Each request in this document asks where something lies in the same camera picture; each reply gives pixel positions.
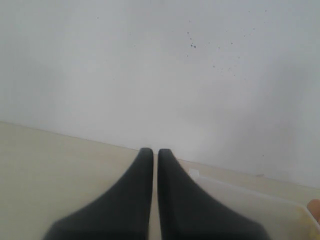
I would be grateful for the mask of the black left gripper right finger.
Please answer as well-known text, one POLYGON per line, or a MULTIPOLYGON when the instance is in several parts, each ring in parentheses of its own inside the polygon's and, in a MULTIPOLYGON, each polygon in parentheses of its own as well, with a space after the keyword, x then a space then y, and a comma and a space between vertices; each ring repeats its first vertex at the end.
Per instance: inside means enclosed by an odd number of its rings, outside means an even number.
POLYGON ((157 197, 163 240, 267 240, 265 228, 212 198, 160 149, 157 197))

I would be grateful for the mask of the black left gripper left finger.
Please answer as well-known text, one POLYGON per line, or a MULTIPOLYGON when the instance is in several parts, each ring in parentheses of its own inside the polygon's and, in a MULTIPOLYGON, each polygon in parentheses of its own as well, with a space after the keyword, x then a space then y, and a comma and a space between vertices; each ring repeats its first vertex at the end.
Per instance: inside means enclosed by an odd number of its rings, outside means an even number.
POLYGON ((46 240, 146 240, 154 154, 141 148, 123 176, 95 201, 56 221, 46 240))

